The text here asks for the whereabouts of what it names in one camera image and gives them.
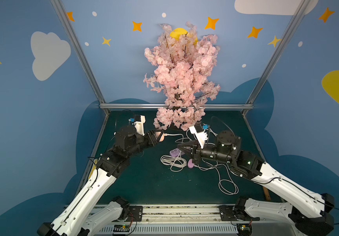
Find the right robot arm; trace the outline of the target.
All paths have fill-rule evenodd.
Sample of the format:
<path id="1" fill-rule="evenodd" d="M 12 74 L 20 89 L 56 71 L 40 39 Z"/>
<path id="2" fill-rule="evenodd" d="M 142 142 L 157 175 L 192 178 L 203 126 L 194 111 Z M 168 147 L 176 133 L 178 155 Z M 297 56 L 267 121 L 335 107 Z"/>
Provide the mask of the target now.
<path id="1" fill-rule="evenodd" d="M 179 144 L 178 149 L 197 165 L 202 160 L 217 161 L 227 165 L 236 176 L 249 180 L 283 198 L 283 203 L 273 203 L 240 197 L 228 214 L 232 219 L 254 221 L 271 219 L 288 223 L 306 236 L 326 236 L 334 230 L 332 195 L 313 193 L 282 175 L 269 163 L 241 149 L 242 139 L 230 130 L 216 137 L 214 144 L 202 138 Z"/>

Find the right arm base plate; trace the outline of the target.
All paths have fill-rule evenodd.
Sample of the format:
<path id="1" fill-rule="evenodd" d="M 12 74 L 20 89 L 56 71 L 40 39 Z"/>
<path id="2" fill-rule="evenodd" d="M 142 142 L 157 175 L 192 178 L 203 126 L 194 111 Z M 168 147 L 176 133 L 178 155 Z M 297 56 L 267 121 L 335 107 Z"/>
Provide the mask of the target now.
<path id="1" fill-rule="evenodd" d="M 222 221 L 259 221 L 259 217 L 249 216 L 242 207 L 235 207 L 234 205 L 220 205 L 218 206 L 220 218 Z"/>

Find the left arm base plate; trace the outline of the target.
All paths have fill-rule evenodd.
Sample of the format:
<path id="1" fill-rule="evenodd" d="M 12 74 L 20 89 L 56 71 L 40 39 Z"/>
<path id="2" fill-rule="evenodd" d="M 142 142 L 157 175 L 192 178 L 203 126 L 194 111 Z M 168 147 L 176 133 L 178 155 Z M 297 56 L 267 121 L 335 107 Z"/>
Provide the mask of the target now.
<path id="1" fill-rule="evenodd" d="M 141 222 L 143 217 L 143 206 L 129 206 L 122 210 L 118 221 L 136 221 Z"/>

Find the purple power strip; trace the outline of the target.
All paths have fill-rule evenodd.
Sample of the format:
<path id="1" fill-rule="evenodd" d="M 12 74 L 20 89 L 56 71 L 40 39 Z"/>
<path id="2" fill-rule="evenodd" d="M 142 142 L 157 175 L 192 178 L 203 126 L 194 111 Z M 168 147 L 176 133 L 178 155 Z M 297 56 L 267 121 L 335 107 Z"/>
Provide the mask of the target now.
<path id="1" fill-rule="evenodd" d="M 178 157 L 184 155 L 184 152 L 180 151 L 179 149 L 175 148 L 169 152 L 170 156 Z"/>

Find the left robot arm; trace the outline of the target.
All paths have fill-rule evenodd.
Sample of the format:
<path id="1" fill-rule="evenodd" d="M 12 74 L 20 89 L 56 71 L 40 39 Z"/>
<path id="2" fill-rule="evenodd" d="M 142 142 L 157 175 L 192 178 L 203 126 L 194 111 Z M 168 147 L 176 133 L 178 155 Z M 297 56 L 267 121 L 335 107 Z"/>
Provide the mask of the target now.
<path id="1" fill-rule="evenodd" d="M 53 222 L 45 222 L 39 227 L 38 235 L 94 236 L 107 224 L 127 218 L 130 204 L 121 197 L 112 199 L 98 213 L 90 213 L 106 190 L 129 166 L 130 157 L 156 146 L 164 136 L 163 130 L 143 133 L 142 129 L 142 125 L 128 125 L 116 132 L 115 144 L 101 155 L 85 186 Z"/>

